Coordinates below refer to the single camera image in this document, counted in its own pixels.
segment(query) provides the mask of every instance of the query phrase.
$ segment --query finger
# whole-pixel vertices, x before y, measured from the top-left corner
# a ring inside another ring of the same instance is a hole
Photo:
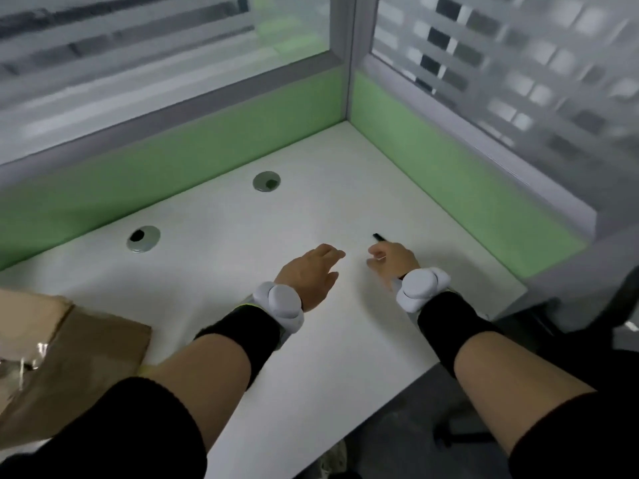
[[[335,247],[333,247],[332,245],[328,245],[328,244],[319,244],[315,250],[311,251],[311,253],[313,253],[314,255],[318,255],[320,257],[323,257],[324,255],[326,255],[331,250],[335,250]]]
[[[376,258],[369,258],[366,260],[366,265],[368,268],[378,274],[381,274],[381,271],[384,267],[384,260],[377,260]]]
[[[337,278],[339,277],[339,272],[331,272],[326,276],[326,293],[328,294],[329,290],[333,288]]]
[[[324,262],[326,262],[326,265],[328,265],[328,268],[330,269],[333,265],[337,264],[340,258],[344,257],[346,257],[346,252],[334,248],[328,251],[328,253],[324,254],[322,259],[324,260]]]
[[[388,242],[388,241],[377,242],[375,245],[371,245],[368,248],[368,253],[371,253],[372,255],[375,255],[376,253],[383,253],[384,255],[386,255],[388,250],[390,250],[393,245],[394,245],[394,242]]]

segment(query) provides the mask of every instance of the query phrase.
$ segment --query forearm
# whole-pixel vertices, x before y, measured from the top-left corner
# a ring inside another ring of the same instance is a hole
[[[507,453],[548,412],[593,391],[501,335],[452,292],[432,298],[418,323]]]
[[[594,391],[494,332],[468,339],[459,350],[454,369],[459,384],[508,454],[549,412]]]
[[[209,450],[249,384],[251,363],[236,342],[209,334],[196,339],[147,376],[182,402]]]

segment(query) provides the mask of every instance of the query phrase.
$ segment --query green panel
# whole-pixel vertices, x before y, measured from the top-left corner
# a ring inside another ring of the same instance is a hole
[[[351,122],[518,278],[586,247],[515,182],[361,73]]]
[[[328,128],[341,104],[336,68],[9,188],[0,269]]]

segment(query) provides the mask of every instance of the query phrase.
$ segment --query frosted glass panel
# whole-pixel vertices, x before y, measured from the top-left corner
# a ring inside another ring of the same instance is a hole
[[[329,0],[2,0],[0,163],[328,50]]]
[[[639,0],[379,0],[372,47],[595,208],[639,196]]]

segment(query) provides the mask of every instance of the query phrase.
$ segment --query desk surface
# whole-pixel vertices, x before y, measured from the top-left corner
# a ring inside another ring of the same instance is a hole
[[[252,187],[265,170],[281,176],[274,192]],[[162,236],[135,254],[126,239],[142,225]],[[207,477],[286,479],[437,363],[365,265],[375,232],[445,269],[490,316],[525,291],[347,122],[15,265],[0,285],[145,322],[146,361],[157,363],[287,261],[322,242],[343,249],[328,298],[269,359],[208,456]]]

